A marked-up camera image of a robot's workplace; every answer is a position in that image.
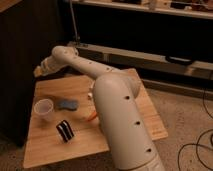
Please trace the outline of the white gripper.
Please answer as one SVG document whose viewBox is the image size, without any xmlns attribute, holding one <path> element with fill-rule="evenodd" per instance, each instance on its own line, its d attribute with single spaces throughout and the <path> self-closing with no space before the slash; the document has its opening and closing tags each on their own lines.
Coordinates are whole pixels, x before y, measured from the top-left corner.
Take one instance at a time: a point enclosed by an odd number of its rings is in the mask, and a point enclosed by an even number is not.
<svg viewBox="0 0 213 171">
<path fill-rule="evenodd" d="M 35 77 L 40 77 L 41 75 L 46 76 L 58 72 L 62 68 L 66 67 L 66 64 L 61 63 L 52 56 L 45 58 L 40 66 L 37 66 L 33 73 Z"/>
</svg>

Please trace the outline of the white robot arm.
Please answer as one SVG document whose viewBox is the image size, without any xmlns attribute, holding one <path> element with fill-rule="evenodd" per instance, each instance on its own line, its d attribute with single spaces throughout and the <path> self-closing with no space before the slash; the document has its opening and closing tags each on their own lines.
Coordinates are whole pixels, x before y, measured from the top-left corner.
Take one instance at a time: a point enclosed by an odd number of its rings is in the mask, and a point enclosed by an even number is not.
<svg viewBox="0 0 213 171">
<path fill-rule="evenodd" d="M 66 46 L 54 47 L 34 75 L 46 76 L 67 66 L 94 80 L 93 102 L 115 167 L 119 171 L 166 171 L 136 103 L 141 82 Z"/>
</svg>

